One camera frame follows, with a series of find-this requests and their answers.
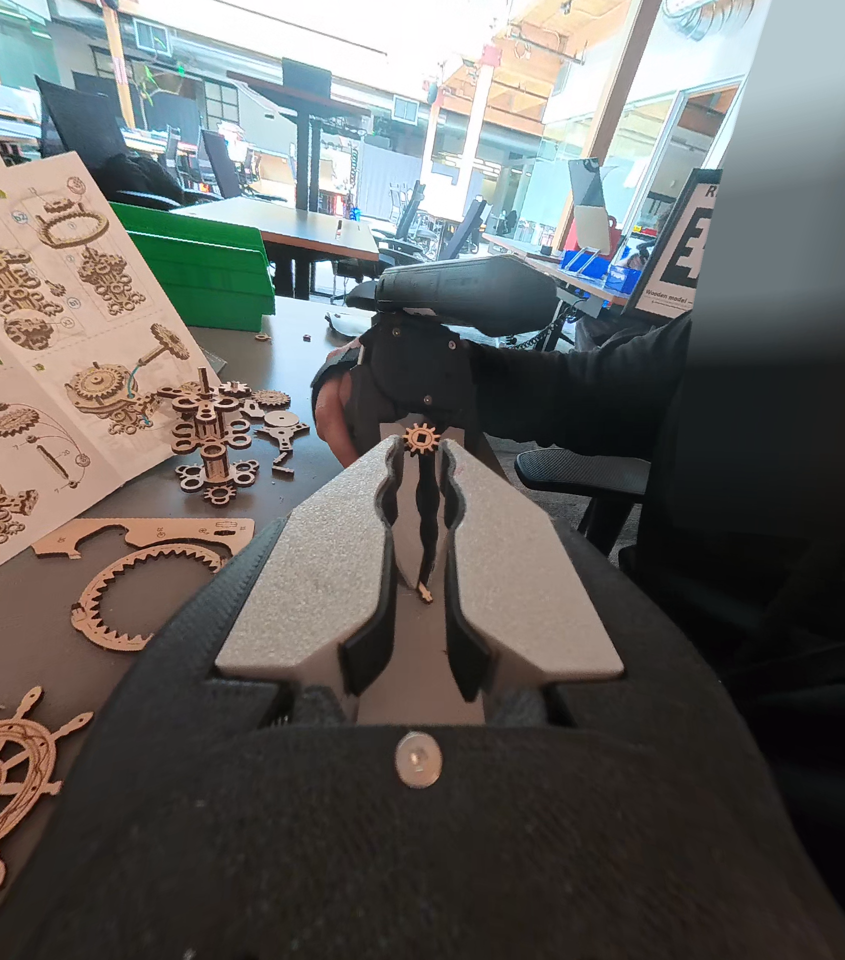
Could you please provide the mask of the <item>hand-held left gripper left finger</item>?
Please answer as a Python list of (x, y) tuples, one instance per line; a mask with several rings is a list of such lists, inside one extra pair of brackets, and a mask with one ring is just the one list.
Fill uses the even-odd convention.
[(222, 676), (326, 688), (357, 718), (394, 650), (402, 467), (387, 437), (291, 511), (216, 657)]

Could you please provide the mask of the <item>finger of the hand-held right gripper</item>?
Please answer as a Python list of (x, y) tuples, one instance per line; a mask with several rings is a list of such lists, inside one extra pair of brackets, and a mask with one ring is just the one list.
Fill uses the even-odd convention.
[(418, 513), (418, 534), (422, 549), (416, 578), (416, 592), (429, 593), (429, 454), (417, 453), (415, 502)]
[(436, 565), (439, 547), (441, 491), (437, 478), (437, 454), (427, 454), (427, 590)]

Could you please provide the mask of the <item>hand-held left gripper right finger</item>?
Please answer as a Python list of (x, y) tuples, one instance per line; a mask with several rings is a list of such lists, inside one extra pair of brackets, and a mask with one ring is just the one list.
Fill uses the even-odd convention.
[(454, 439), (441, 442), (441, 595), (452, 693), (483, 722), (518, 691), (603, 683), (624, 664), (550, 517)]

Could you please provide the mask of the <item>wooden arm piece with holes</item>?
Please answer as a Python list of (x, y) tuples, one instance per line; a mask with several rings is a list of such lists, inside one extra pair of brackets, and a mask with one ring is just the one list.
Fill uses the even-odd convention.
[(289, 455), (293, 450), (294, 439), (298, 435), (309, 433), (309, 426), (287, 410), (265, 412), (262, 425), (254, 429), (254, 435), (267, 438), (277, 445), (280, 455)]

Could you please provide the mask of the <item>person's right forearm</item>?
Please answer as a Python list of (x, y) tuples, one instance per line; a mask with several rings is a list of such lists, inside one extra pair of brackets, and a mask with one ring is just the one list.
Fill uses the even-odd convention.
[(676, 396), (692, 314), (590, 351), (467, 347), (478, 421), (490, 436), (581, 455), (648, 461)]

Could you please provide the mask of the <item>person's right hand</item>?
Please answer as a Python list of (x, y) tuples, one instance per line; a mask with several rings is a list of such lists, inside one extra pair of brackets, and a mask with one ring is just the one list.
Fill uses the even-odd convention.
[(352, 374), (349, 371), (334, 374), (321, 384), (313, 408), (318, 436), (344, 469), (360, 456), (346, 416), (352, 390)]

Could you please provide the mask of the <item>black swivel office chair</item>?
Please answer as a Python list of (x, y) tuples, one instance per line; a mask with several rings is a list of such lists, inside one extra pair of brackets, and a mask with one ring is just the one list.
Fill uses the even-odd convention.
[(644, 501), (651, 463), (549, 447), (518, 453), (513, 469), (530, 490), (588, 498), (577, 529), (609, 557), (632, 508)]

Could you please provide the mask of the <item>brown-topped desk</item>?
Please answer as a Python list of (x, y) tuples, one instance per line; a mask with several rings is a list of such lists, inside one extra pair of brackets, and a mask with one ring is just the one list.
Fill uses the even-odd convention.
[(370, 228), (357, 221), (247, 197), (212, 200), (174, 210), (174, 215), (257, 230), (275, 265), (275, 294), (307, 301), (311, 266), (319, 261), (379, 261)]

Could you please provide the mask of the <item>blue storage bin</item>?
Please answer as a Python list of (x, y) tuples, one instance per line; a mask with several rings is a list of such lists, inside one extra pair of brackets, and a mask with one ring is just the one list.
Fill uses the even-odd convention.
[(615, 294), (629, 298), (635, 291), (647, 263), (648, 257), (640, 256), (638, 253), (630, 255), (624, 261), (611, 263), (604, 286)]

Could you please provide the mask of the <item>green plastic bin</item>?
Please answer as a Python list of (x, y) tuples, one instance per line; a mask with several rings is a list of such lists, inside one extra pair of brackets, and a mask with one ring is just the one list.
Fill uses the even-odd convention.
[(130, 234), (147, 234), (267, 254), (261, 232), (253, 227), (121, 202), (114, 202), (110, 206), (124, 229)]
[(130, 231), (155, 279), (191, 328), (259, 333), (276, 314), (264, 251)]

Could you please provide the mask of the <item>dark standing desk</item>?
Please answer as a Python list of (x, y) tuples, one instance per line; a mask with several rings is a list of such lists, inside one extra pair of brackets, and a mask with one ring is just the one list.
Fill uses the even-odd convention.
[(285, 58), (282, 83), (232, 70), (226, 77), (291, 114), (296, 125), (296, 208), (319, 211), (321, 137), (324, 126), (340, 122), (360, 137), (372, 128), (370, 108), (335, 99), (330, 71)]

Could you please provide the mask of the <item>black monitor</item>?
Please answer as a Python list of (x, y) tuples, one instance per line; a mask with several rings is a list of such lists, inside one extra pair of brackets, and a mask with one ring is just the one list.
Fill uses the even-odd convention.
[(281, 59), (282, 85), (323, 100), (332, 98), (333, 74), (330, 70), (297, 61)]

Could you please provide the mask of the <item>black bundled jacket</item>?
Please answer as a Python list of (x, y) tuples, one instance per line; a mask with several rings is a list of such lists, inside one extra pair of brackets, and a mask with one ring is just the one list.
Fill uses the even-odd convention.
[(96, 171), (95, 177), (109, 200), (126, 192), (156, 196), (179, 206), (186, 200), (178, 181), (149, 156), (116, 154)]

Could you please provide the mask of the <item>black mesh office chair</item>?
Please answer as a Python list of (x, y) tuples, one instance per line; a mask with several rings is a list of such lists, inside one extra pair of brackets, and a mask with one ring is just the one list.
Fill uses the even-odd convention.
[[(41, 97), (42, 121), (51, 122), (62, 150), (79, 157), (100, 190), (96, 171), (109, 158), (119, 154), (145, 157), (127, 146), (115, 114), (102, 95), (82, 93), (40, 77), (36, 77), (35, 82)], [(152, 210), (170, 211), (182, 207), (172, 200), (141, 193), (126, 192), (117, 194), (114, 199), (105, 195), (104, 198), (112, 203)]]

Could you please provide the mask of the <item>wooden frame offcut sheet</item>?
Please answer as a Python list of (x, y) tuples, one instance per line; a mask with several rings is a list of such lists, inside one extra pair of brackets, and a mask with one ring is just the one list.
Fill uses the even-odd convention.
[(99, 574), (105, 584), (140, 563), (168, 556), (193, 559), (215, 573), (226, 563), (215, 547), (224, 547), (229, 557), (236, 556), (253, 538), (256, 522), (250, 518), (77, 518), (38, 539), (32, 551), (38, 557), (79, 560), (83, 541), (111, 529), (121, 530), (126, 545), (136, 551)]

